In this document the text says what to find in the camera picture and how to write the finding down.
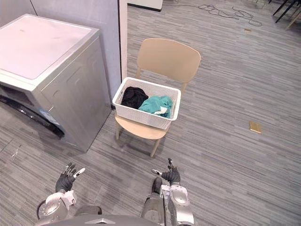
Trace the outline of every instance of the washing machine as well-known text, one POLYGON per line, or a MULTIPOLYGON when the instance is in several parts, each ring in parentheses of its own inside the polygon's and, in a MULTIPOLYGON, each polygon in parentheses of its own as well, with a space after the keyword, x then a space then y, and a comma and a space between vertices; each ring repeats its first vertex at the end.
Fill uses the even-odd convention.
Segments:
POLYGON ((0 28, 0 100, 83 152, 111 112, 99 34, 33 15, 0 28))

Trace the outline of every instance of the cable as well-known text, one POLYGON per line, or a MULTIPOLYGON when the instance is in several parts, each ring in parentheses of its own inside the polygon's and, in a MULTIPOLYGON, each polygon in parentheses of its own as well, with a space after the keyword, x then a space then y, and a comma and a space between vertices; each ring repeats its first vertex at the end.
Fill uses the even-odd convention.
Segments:
POLYGON ((32 7, 33 7, 34 12, 36 13, 36 15, 38 15, 36 9, 35 9, 34 6, 33 6, 32 0, 29 0, 29 1, 30 1, 31 5, 32 5, 32 7))
POLYGON ((217 16, 221 16, 224 18, 231 18, 231 19, 235 19, 235 20, 239 20, 240 18, 243 19, 247 19, 248 23, 250 25, 253 25, 255 27, 260 27, 262 26, 262 23, 256 20, 253 20, 254 16, 246 11, 240 10, 240 9, 235 9, 234 6, 232 7, 232 9, 235 11, 234 14, 228 14, 220 9, 218 9, 216 6, 214 5, 200 5, 200 6, 193 6, 193 5, 165 5, 163 4, 163 6, 186 6, 186 7, 195 7, 201 10, 205 10, 208 13, 212 14, 212 15, 217 15, 217 16))
POLYGON ((37 218, 38 220, 40 219, 40 216, 39 216, 39 210, 40 210, 40 207, 41 205, 43 205, 44 203, 46 203, 46 200, 43 200, 39 203, 39 205, 37 206, 37 218))
POLYGON ((164 214, 164 226, 166 226, 166 209, 165 209, 165 197, 162 193, 162 197, 163 197, 163 214, 164 214))

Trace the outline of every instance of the laundry basket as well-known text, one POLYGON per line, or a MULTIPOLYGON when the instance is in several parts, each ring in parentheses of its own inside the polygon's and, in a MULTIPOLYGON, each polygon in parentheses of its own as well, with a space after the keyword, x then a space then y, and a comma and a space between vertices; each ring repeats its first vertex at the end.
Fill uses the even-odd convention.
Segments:
POLYGON ((137 121, 149 126, 160 129, 167 129, 170 123, 177 119, 181 100, 181 91, 168 86, 158 85, 156 83, 143 81, 140 79, 125 78, 119 89, 117 90, 113 104, 116 107, 117 115, 126 119, 137 121), (143 89, 146 95, 152 96, 169 96, 173 101, 173 106, 170 111, 170 118, 164 118, 148 112, 143 112, 131 107, 121 105, 123 93, 127 87, 138 87, 143 89))

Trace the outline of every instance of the chair leg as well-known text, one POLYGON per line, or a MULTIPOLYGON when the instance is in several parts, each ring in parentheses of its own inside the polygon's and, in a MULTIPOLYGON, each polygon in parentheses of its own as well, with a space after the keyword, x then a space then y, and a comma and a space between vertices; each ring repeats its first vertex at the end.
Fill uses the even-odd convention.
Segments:
POLYGON ((138 67, 138 68, 137 68, 137 71, 136 71, 136 78, 137 78, 137 79, 140 79, 140 73, 141 73, 141 68, 138 67))
POLYGON ((285 0, 281 6, 275 11, 275 13, 273 14, 273 16, 288 2, 288 0, 285 0))
POLYGON ((285 30, 289 29, 289 27, 298 19, 298 17, 301 15, 301 12, 298 13, 298 15, 290 22, 290 24, 286 27, 285 30))
POLYGON ((156 140, 156 143, 155 143, 155 145, 154 145, 154 147, 153 147, 153 149, 152 149, 152 152, 151 152, 151 154, 150 154, 151 157, 154 156, 154 154, 155 154, 155 152, 156 152, 156 149, 157 149, 157 147, 159 146, 159 143, 160 143, 161 139, 162 139, 162 138, 156 140))
POLYGON ((276 20, 276 23, 290 10, 290 8, 296 3, 297 0, 293 1, 289 7, 287 7, 286 11, 276 20))
POLYGON ((116 140, 119 140, 120 125, 116 122, 116 140))
POLYGON ((182 87, 181 87, 181 96, 183 96, 185 89, 186 89, 187 83, 183 83, 182 87))

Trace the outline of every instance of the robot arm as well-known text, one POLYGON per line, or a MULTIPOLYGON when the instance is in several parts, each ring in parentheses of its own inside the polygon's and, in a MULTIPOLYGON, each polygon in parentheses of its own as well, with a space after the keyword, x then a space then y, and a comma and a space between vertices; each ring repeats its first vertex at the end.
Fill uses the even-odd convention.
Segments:
POLYGON ((37 226, 53 223, 65 219, 68 215, 68 210, 71 205, 75 204, 76 196, 74 191, 71 191, 75 178, 85 171, 82 168, 76 173, 75 164, 69 163, 65 170, 60 175, 55 185, 55 193, 48 196, 37 226))

